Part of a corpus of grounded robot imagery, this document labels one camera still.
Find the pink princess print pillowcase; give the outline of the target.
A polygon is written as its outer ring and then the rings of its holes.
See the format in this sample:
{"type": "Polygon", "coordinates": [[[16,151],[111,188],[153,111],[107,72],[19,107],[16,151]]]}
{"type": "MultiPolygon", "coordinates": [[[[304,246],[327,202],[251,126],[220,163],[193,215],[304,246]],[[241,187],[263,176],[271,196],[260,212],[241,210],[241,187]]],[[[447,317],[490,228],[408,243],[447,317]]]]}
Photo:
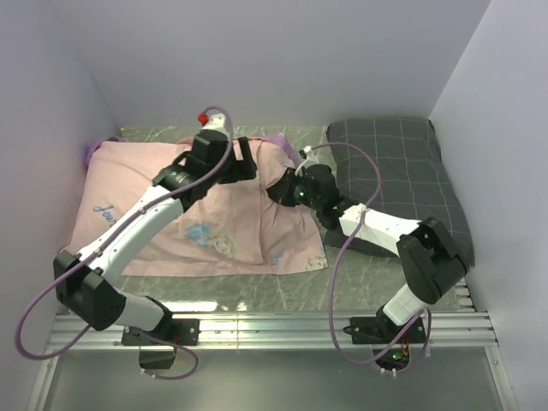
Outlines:
{"type": "MultiPolygon", "coordinates": [[[[249,141],[258,170],[252,181],[216,185],[166,226],[124,271],[134,277],[286,275],[327,267],[319,229],[303,206],[284,207],[266,192],[292,159],[264,139],[249,141]]],[[[152,178],[191,140],[176,144],[102,143],[87,167],[86,184],[66,249],[76,253],[116,223],[151,185],[152,178]]]]}

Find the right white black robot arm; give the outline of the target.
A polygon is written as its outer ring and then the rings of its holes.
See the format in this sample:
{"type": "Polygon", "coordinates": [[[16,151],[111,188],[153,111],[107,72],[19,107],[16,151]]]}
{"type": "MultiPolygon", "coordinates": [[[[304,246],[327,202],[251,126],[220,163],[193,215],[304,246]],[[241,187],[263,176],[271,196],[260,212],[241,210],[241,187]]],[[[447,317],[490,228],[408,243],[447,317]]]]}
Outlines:
{"type": "Polygon", "coordinates": [[[327,165],[288,168],[267,193],[279,205],[315,211],[324,228],[339,229],[350,241],[368,241],[399,258],[405,285],[376,313],[369,335],[379,342],[399,340],[416,321],[415,314],[435,304],[468,273],[469,263],[441,221],[394,217],[347,198],[327,165]]]}

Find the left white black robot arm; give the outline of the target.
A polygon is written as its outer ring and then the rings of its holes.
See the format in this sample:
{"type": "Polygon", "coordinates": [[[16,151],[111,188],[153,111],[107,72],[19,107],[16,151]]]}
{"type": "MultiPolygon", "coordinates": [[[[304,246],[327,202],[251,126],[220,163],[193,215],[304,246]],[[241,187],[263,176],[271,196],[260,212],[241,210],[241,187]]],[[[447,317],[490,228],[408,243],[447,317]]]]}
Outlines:
{"type": "Polygon", "coordinates": [[[204,129],[152,179],[137,203],[96,241],[78,253],[60,252],[53,261],[57,299],[91,328],[140,328],[151,343],[172,334],[171,313],[149,297],[126,295],[117,279],[150,240],[179,218],[216,184],[252,180],[256,164],[247,138],[235,141],[204,129]]]}

